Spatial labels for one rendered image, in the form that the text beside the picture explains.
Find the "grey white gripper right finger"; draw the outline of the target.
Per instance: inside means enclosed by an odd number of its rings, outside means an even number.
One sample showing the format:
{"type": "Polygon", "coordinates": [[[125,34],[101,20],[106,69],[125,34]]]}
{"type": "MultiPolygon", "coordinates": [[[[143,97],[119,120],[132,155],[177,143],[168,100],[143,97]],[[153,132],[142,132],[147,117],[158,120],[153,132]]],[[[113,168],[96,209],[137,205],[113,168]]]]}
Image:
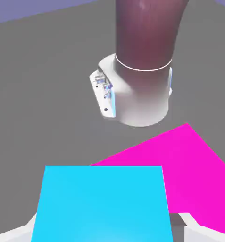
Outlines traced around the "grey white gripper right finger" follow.
{"type": "Polygon", "coordinates": [[[190,213],[169,213],[173,242],[225,242],[225,234],[200,226],[190,213]]]}

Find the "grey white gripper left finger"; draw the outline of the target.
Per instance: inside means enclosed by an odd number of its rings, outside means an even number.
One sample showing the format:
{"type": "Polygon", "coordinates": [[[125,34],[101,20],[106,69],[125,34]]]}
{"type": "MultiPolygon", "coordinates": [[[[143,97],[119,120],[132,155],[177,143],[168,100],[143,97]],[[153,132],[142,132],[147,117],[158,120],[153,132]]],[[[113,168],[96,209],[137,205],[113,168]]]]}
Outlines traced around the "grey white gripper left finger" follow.
{"type": "Polygon", "coordinates": [[[0,242],[31,242],[36,214],[25,225],[0,234],[0,242]]]}

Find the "small cyan cube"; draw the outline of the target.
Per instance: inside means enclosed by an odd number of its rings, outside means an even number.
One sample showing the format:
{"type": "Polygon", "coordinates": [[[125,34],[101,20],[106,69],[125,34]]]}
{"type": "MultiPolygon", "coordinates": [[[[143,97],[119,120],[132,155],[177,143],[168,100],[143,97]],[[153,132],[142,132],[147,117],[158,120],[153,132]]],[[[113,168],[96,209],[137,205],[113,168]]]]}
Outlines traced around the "small cyan cube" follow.
{"type": "Polygon", "coordinates": [[[31,242],[173,242],[160,166],[47,166],[31,242]]]}

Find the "large magenta box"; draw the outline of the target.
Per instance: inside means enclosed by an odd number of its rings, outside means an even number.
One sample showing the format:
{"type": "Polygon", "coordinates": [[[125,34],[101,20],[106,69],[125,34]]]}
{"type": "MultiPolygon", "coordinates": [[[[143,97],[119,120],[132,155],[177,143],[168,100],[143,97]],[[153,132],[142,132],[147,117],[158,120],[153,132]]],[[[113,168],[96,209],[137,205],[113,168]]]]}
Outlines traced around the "large magenta box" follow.
{"type": "Polygon", "coordinates": [[[95,166],[160,166],[168,209],[190,213],[225,234],[225,163],[188,124],[95,163],[95,166]]]}

